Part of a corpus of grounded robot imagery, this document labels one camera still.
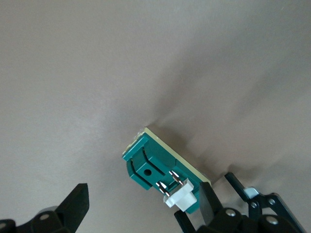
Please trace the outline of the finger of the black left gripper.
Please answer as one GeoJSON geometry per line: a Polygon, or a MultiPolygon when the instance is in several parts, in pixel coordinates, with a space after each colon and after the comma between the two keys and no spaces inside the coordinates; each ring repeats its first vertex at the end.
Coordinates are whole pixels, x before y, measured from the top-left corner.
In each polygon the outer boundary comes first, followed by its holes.
{"type": "Polygon", "coordinates": [[[174,213],[174,217],[183,233],[196,233],[196,229],[185,212],[179,210],[174,213]]]}
{"type": "Polygon", "coordinates": [[[225,174],[225,178],[238,193],[241,199],[248,204],[249,218],[259,218],[262,210],[270,208],[277,216],[288,218],[288,208],[277,193],[264,195],[254,187],[244,187],[232,172],[225,174]]]}

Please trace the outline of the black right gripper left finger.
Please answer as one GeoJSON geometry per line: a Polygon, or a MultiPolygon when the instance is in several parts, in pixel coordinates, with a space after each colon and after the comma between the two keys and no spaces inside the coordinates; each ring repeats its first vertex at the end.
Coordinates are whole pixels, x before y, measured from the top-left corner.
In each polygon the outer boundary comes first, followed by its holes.
{"type": "Polygon", "coordinates": [[[89,210],[86,183],[78,184],[54,211],[37,214],[18,226],[19,233],[74,233],[89,210]]]}

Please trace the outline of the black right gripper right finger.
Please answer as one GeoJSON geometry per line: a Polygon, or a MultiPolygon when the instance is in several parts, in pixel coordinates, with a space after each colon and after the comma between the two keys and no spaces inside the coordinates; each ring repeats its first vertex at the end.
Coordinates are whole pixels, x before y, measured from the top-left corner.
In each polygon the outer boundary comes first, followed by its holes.
{"type": "Polygon", "coordinates": [[[199,233],[257,233],[258,223],[233,208],[224,208],[210,183],[201,182],[199,204],[205,225],[199,233]]]}

